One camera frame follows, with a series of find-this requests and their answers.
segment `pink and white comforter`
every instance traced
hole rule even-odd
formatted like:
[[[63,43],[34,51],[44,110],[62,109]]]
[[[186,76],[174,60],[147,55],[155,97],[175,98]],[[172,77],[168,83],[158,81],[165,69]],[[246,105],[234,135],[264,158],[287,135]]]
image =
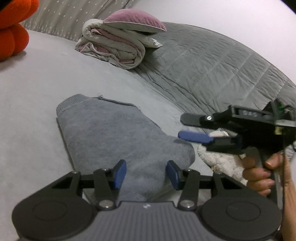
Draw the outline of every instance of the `pink and white comforter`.
[[[138,66],[145,55],[145,47],[162,46],[146,35],[111,27],[100,19],[85,22],[82,34],[83,37],[75,46],[77,51],[122,69],[133,69]]]

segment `pillow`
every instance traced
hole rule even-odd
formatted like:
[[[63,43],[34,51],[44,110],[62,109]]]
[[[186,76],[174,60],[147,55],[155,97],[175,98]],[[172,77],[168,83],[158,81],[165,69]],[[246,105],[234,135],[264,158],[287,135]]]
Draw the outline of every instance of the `pillow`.
[[[104,19],[104,23],[114,28],[148,33],[165,32],[164,24],[156,17],[137,9],[120,9]]]

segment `orange plush toy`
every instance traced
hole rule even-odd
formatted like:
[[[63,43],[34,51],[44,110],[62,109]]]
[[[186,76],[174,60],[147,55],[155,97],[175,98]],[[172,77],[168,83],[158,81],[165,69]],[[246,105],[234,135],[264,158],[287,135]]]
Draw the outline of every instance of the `orange plush toy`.
[[[0,61],[23,51],[29,34],[19,23],[32,16],[39,0],[13,0],[0,11]]]

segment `handle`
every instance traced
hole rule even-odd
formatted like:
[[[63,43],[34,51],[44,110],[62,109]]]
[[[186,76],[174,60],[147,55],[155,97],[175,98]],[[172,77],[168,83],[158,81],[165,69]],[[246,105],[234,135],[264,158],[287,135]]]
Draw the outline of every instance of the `handle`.
[[[266,168],[265,162],[272,156],[269,150],[266,149],[257,149],[256,147],[249,147],[245,150],[247,156],[255,159],[256,167]],[[275,181],[275,185],[272,186],[271,193],[267,196],[268,199],[273,201],[279,209],[283,208],[283,193],[281,187],[281,177],[277,170],[267,170],[271,171],[270,179]]]

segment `curtain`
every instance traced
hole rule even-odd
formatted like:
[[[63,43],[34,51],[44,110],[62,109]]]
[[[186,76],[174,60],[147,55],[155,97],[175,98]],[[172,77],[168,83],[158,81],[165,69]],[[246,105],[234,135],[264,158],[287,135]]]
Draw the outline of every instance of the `curtain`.
[[[29,30],[78,41],[87,20],[103,20],[119,9],[130,8],[135,1],[40,0],[37,12],[21,24]]]

